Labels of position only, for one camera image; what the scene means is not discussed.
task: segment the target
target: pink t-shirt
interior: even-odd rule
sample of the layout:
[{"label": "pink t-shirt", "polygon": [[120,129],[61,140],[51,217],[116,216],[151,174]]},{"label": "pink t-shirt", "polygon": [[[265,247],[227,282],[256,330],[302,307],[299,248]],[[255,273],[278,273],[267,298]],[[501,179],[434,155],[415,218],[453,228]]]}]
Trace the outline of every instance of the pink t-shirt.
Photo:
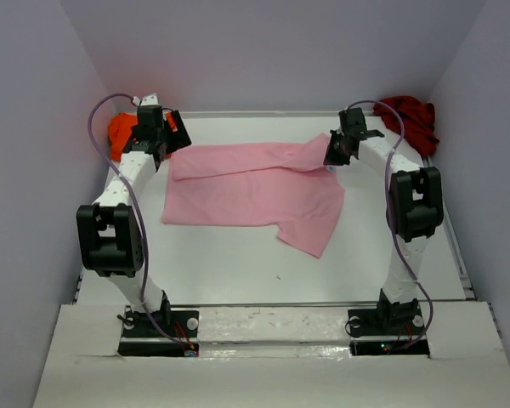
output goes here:
[{"label": "pink t-shirt", "polygon": [[191,146],[172,155],[162,222],[278,225],[278,238],[317,258],[331,239],[343,187],[323,166],[328,136],[305,144]]}]

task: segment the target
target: white tabletop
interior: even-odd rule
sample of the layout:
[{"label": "white tabletop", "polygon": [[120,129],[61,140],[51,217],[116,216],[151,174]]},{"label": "white tabletop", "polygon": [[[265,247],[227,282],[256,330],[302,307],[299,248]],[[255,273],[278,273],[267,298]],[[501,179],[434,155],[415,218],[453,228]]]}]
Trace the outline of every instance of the white tabletop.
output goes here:
[{"label": "white tabletop", "polygon": [[34,407],[510,408],[487,305],[434,306],[430,359],[352,357],[347,308],[230,307],[200,309],[199,358],[121,357],[122,305],[63,306]]},{"label": "white tabletop", "polygon": [[[195,145],[306,142],[338,127],[337,116],[199,117],[185,119]],[[368,128],[384,132],[379,117]],[[403,143],[399,152],[422,164]],[[173,304],[329,303],[377,301],[388,273],[392,241],[384,214],[383,180],[352,160],[338,167],[345,188],[343,211],[321,259],[280,242],[277,226],[164,225],[168,162],[147,184],[140,205],[150,242],[150,274]],[[428,244],[421,282],[433,299],[464,299],[458,269],[443,226]],[[79,304],[124,303],[106,279],[85,271]]]}]

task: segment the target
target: white wall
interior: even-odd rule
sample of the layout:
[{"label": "white wall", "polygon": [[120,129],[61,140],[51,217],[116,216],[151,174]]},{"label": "white wall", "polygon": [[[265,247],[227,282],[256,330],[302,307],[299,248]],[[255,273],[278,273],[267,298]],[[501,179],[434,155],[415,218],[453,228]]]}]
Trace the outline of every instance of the white wall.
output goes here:
[{"label": "white wall", "polygon": [[105,176],[85,121],[104,95],[58,1],[0,0],[0,408],[32,406],[76,286],[76,209]]},{"label": "white wall", "polygon": [[61,0],[111,91],[187,111],[426,99],[484,0]]},{"label": "white wall", "polygon": [[432,101],[451,219],[510,360],[510,0],[488,0]]}]

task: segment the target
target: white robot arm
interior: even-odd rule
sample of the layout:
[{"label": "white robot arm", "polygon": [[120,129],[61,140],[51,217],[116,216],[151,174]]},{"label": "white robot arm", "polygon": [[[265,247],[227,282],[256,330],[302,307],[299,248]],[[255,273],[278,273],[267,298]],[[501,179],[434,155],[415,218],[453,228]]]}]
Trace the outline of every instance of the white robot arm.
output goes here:
[{"label": "white robot arm", "polygon": [[[351,156],[370,166],[385,179],[388,156],[392,151],[383,134],[367,130],[361,108],[339,113],[340,128],[331,131],[325,164],[348,165]],[[377,308],[350,310],[353,337],[396,335],[419,315],[417,277],[429,238],[444,217],[440,174],[435,167],[418,164],[394,153],[389,163],[389,228],[394,228],[397,247],[392,250],[388,277],[380,291]],[[411,268],[406,268],[402,255]]]},{"label": "white robot arm", "polygon": [[[122,153],[120,174],[141,196],[167,153],[190,145],[179,113],[162,112],[156,94],[144,97],[137,110],[138,125]],[[134,312],[145,311],[140,300],[144,274],[141,234],[132,197],[118,175],[90,206],[80,206],[76,219],[83,265],[116,285]],[[151,312],[168,314],[166,293],[146,278],[144,305]]]}]

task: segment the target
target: black mounting bracket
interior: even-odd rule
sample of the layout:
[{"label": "black mounting bracket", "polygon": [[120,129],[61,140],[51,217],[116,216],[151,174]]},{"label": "black mounting bracket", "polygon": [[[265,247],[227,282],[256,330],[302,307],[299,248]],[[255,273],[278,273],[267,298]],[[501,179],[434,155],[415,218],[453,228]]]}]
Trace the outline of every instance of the black mounting bracket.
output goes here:
[{"label": "black mounting bracket", "polygon": [[123,153],[143,151],[153,155],[158,169],[167,155],[191,145],[187,129],[177,110],[163,115],[160,105],[142,105],[138,107],[136,116],[138,124],[132,126],[132,134]]},{"label": "black mounting bracket", "polygon": [[340,130],[331,130],[331,142],[326,149],[326,166],[343,166],[351,156],[359,159],[359,143],[368,138],[383,137],[379,130],[367,130],[365,114],[361,108],[342,110],[338,113]]},{"label": "black mounting bracket", "polygon": [[[422,195],[422,198],[414,200],[413,192]],[[393,173],[389,195],[393,205],[394,233],[406,242],[418,236],[429,237],[442,224],[442,184],[436,167]]]},{"label": "black mounting bracket", "polygon": [[423,330],[421,308],[416,299],[409,303],[390,303],[380,291],[375,309],[350,309],[346,332],[351,337],[385,337],[405,335],[407,328],[413,335]]},{"label": "black mounting bracket", "polygon": [[[196,357],[198,356],[199,344],[198,310],[171,310],[170,303],[163,297],[161,310],[152,313],[151,316],[157,325],[170,337],[182,339],[186,342],[189,339],[192,347],[170,342],[162,336],[153,326],[146,313],[134,312],[127,306],[125,315],[118,315],[122,321],[121,342],[118,353],[123,356],[145,356],[145,357]],[[196,326],[190,325],[190,320],[196,320]],[[148,339],[160,339],[160,342],[148,342]]]},{"label": "black mounting bracket", "polygon": [[[80,206],[76,213],[77,234],[83,266],[99,276],[111,274],[133,278],[144,263],[142,238],[133,208],[124,204]],[[115,228],[115,236],[99,231]]]}]

